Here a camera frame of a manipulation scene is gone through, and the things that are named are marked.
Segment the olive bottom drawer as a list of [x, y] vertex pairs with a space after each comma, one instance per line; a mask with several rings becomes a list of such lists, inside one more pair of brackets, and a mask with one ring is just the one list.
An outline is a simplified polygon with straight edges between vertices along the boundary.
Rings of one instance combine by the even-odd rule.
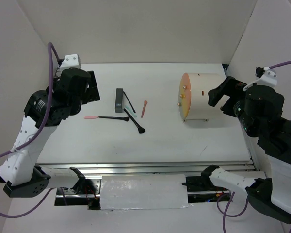
[[183, 120], [185, 120], [189, 114], [190, 105], [191, 104], [188, 100], [179, 100], [178, 101], [180, 116]]

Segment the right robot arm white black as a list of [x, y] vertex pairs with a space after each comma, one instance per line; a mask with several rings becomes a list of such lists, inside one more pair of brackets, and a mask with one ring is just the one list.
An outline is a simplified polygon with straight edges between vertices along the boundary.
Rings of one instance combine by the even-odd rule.
[[268, 156], [270, 178], [243, 178], [211, 165], [202, 172], [206, 190], [223, 187], [243, 194], [250, 205], [266, 216], [291, 223], [291, 120], [282, 117], [284, 97], [265, 84], [247, 85], [229, 76], [208, 92], [209, 106], [221, 107], [225, 115], [238, 119], [246, 134], [258, 140]]

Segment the teal makeup spatula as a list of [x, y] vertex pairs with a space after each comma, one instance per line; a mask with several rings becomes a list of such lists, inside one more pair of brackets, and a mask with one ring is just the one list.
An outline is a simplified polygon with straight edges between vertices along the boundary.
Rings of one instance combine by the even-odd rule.
[[130, 114], [131, 114], [134, 118], [137, 117], [137, 115], [134, 113], [134, 111], [133, 111], [129, 106], [126, 105], [125, 108], [130, 112]]

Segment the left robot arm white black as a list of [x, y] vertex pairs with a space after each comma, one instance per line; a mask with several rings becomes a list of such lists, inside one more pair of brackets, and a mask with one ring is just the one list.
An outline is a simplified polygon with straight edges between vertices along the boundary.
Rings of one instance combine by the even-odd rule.
[[52, 98], [48, 90], [33, 93], [24, 109], [17, 139], [0, 166], [0, 183], [11, 198], [31, 198], [47, 188], [69, 188], [73, 193], [85, 189], [85, 176], [76, 168], [46, 168], [37, 160], [44, 145], [61, 121], [78, 114], [82, 105], [99, 101], [93, 71], [69, 68], [53, 79]]

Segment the orange top drawer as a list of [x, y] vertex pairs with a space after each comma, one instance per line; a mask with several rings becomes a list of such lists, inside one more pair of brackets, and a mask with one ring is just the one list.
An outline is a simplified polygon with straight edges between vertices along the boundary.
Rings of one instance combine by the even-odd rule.
[[189, 74], [184, 73], [180, 81], [179, 92], [180, 94], [185, 94], [187, 91], [190, 91], [190, 90], [191, 90], [191, 82], [190, 82]]

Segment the pink makeup spatula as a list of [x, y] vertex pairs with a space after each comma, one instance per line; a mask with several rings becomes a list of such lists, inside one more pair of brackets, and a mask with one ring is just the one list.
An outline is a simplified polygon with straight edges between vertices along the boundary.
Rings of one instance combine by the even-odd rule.
[[99, 116], [85, 116], [84, 119], [91, 120], [91, 119], [98, 119]]

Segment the dark grey rectangular makeup box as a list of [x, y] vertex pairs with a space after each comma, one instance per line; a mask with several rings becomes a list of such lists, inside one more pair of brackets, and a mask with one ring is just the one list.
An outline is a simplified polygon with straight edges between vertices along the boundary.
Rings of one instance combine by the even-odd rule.
[[114, 111], [116, 113], [122, 113], [123, 112], [123, 88], [117, 88], [116, 89], [116, 95], [115, 95], [115, 107]]

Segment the yellow drawer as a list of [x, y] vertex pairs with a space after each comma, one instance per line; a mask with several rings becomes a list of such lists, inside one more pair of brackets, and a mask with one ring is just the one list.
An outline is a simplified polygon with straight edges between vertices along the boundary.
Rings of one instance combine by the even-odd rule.
[[187, 89], [182, 89], [179, 92], [179, 102], [190, 102], [191, 101], [191, 91]]

